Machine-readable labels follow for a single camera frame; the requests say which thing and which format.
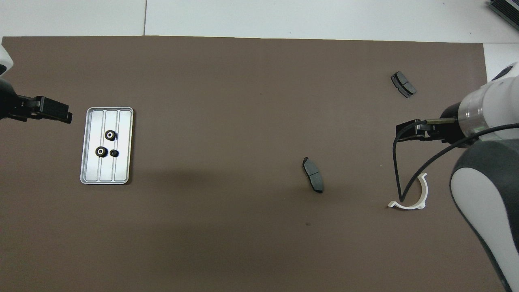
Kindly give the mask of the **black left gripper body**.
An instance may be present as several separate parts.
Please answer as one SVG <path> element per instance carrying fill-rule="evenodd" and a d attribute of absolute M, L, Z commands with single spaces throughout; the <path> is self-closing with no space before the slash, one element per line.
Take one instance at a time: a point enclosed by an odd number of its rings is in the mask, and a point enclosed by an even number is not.
<path fill-rule="evenodd" d="M 40 120 L 34 109 L 40 106 L 37 97 L 26 97 L 16 94 L 12 85 L 5 79 L 0 80 L 0 118 L 11 118 L 18 121 L 28 119 Z"/>

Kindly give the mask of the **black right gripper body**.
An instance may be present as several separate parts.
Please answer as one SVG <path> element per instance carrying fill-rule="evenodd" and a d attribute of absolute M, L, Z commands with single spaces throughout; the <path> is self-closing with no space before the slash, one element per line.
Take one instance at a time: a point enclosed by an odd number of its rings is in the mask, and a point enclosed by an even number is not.
<path fill-rule="evenodd" d="M 435 141 L 440 140 L 444 144 L 454 144 L 455 142 L 465 138 L 465 134 L 462 132 L 459 122 L 458 122 L 458 111 L 460 108 L 460 102 L 447 107 L 441 116 L 440 119 L 455 119 L 454 122 L 443 122 L 436 124 L 427 124 L 430 126 L 430 130 L 427 131 L 427 137 L 424 138 L 425 141 Z"/>

